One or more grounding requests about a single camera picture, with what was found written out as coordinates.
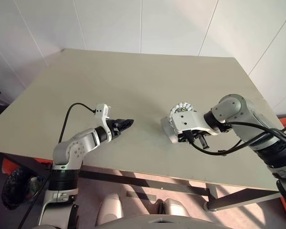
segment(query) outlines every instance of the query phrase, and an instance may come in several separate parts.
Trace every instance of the table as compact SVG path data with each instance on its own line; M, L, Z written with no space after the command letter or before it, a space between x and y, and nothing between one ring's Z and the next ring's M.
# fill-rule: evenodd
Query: table
M188 144L171 144L161 128L160 119L179 102L204 114L232 93L250 99L282 127L235 58L66 49L1 114L0 152L52 159L68 107L106 103L112 119L134 119L134 124L87 155L85 165L263 189L278 197L276 179L248 147L209 156ZM93 115L74 107L63 140L89 127L96 127ZM238 137L230 131L206 140L210 150L228 149Z

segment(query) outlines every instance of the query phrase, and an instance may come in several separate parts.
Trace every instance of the robotic arm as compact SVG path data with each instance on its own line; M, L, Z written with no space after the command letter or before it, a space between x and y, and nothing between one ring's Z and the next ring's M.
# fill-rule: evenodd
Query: robotic arm
M274 177L277 187L286 199L286 134L275 129L263 115L257 113L253 104L237 94L229 94L206 114L193 111L192 106L180 103L171 110L168 118L161 120L162 127L172 143L189 141L196 149L195 139L199 139L203 149L211 155L225 155L237 147L223 152L209 152L205 136L218 135L233 129L265 162Z
M109 106L99 104L95 118L99 127L76 134L69 141L58 143L53 151L49 188L45 193L38 227L77 228L77 181L84 157L101 143L108 143L133 124L132 119L108 119Z

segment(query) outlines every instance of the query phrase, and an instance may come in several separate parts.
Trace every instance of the white wall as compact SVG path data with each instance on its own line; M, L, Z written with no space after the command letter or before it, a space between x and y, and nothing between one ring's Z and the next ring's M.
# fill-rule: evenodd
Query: white wall
M63 48L232 56L286 114L286 0L0 0L2 96Z

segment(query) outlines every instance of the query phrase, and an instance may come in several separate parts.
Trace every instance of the metal table frame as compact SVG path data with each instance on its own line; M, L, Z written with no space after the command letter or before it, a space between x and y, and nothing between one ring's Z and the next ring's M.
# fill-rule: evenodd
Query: metal table frame
M46 177L49 173L49 170L46 169L44 165L37 162L31 157L17 156L11 154L3 154L3 156L6 159L14 162L15 164L18 164L19 166L26 168L32 173L41 177ZM240 207L247 204L259 203L262 201L281 197L281 194L278 191L245 188L241 191L218 198L216 192L216 185L214 184L206 184L206 187L202 188L193 187L190 185L172 184L161 181L140 179L135 177L91 172L86 170L81 170L79 176L82 178L109 181L114 183L127 184L131 186L150 187L187 194L208 196L209 201L205 202L203 206L204 210L208 212L215 212L218 210Z

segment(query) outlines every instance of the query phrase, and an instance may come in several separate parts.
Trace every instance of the black ribbed cylinder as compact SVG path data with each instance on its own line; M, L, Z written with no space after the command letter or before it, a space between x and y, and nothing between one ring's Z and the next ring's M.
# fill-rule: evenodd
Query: black ribbed cylinder
M277 141L271 146L255 152L265 164L273 168L286 166L286 143L283 141Z
M62 191L77 188L79 170L52 170L49 190Z

